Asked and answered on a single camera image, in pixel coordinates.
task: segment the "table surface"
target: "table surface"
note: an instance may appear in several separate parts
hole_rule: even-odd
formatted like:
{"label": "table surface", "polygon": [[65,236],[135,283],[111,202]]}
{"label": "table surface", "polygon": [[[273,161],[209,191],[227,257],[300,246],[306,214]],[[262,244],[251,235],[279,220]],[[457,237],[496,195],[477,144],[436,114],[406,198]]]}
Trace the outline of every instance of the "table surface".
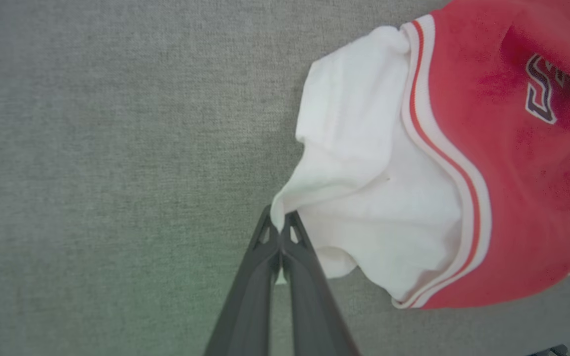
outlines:
{"label": "table surface", "polygon": [[[315,59],[445,0],[0,0],[0,355],[198,355],[301,155]],[[570,340],[570,278],[480,309],[330,286],[367,356]],[[287,286],[272,354],[292,354]]]}

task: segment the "garment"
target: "garment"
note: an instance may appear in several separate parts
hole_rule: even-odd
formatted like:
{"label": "garment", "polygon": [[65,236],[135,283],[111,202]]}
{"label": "garment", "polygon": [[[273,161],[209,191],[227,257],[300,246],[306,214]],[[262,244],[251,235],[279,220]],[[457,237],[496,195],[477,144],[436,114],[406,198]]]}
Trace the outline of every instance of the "garment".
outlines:
{"label": "garment", "polygon": [[[314,245],[354,257],[400,308],[484,306],[537,293],[569,275],[570,2],[455,0],[394,34],[409,46],[403,56],[382,50],[387,56],[383,65],[362,62],[366,77],[375,78],[366,85],[358,82],[365,90],[334,85],[348,84],[341,82],[348,75],[357,77],[357,70],[346,67],[333,68],[325,88],[310,85],[314,91],[344,92],[333,94],[333,101],[307,95],[305,84],[297,128],[305,154],[274,199],[275,223],[298,208]],[[331,56],[329,63],[343,63],[335,59],[340,56]],[[385,71],[403,68],[405,60],[406,80],[383,85],[389,80]],[[400,125],[397,106],[351,99],[368,95],[377,103],[385,97],[390,105],[400,84]],[[315,104],[305,104],[306,99]],[[310,106],[322,110],[307,110]],[[383,116],[371,107],[386,111],[377,131],[362,126],[371,124],[372,112]],[[353,122],[334,126],[335,117]],[[301,119],[317,126],[299,133]],[[333,134],[333,128],[343,128],[339,133],[344,136]],[[400,148],[401,133],[410,144]],[[391,140],[381,139],[384,135]],[[330,145],[308,142],[312,136],[334,140]],[[342,140],[347,136],[359,139],[358,144]],[[426,157],[418,162],[407,158],[408,147]],[[401,160],[413,164],[393,166]],[[400,169],[405,167],[414,169],[424,185],[411,181],[415,191],[403,195],[400,186],[380,188],[389,176],[414,178]],[[427,190],[430,184],[437,192],[453,189],[436,196]],[[368,189],[375,192],[367,195]],[[425,192],[422,200],[416,191]],[[402,220],[383,201],[395,203],[398,212],[415,214]],[[425,206],[432,211],[422,210]],[[402,222],[411,229],[399,230]],[[435,225],[438,234],[411,234]],[[323,267],[330,272],[328,265]]]}

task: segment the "red and white garment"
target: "red and white garment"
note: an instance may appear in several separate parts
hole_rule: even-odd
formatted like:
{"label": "red and white garment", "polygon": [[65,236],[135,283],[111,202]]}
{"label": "red and white garment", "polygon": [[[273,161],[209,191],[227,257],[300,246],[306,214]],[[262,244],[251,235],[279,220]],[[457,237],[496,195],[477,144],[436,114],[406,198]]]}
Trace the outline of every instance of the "red and white garment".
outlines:
{"label": "red and white garment", "polygon": [[328,275],[358,264],[401,308],[484,306],[568,276],[570,2],[455,0],[376,31],[310,70],[305,153],[274,223],[298,209]]}

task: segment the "red fabric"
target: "red fabric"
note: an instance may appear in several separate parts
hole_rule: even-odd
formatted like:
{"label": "red fabric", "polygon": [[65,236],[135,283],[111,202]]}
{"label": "red fabric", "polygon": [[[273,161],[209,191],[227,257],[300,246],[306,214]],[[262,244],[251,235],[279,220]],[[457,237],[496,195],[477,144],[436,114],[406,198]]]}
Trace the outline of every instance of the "red fabric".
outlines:
{"label": "red fabric", "polygon": [[[570,1],[455,0],[432,16],[432,112],[481,172],[492,231],[482,264],[425,308],[538,293],[570,273]],[[548,77],[548,120],[530,59]]]}

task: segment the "gray fabric surface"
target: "gray fabric surface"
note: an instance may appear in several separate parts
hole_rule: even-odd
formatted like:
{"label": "gray fabric surface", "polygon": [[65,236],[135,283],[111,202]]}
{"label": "gray fabric surface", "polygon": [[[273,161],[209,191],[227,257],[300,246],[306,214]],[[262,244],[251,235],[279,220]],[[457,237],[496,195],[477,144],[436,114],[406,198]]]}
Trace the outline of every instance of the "gray fabric surface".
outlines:
{"label": "gray fabric surface", "polygon": [[[307,69],[445,0],[0,1],[0,355],[197,355],[301,153]],[[570,339],[570,279],[481,309],[331,288],[363,354]],[[286,286],[274,355],[292,354]]]}

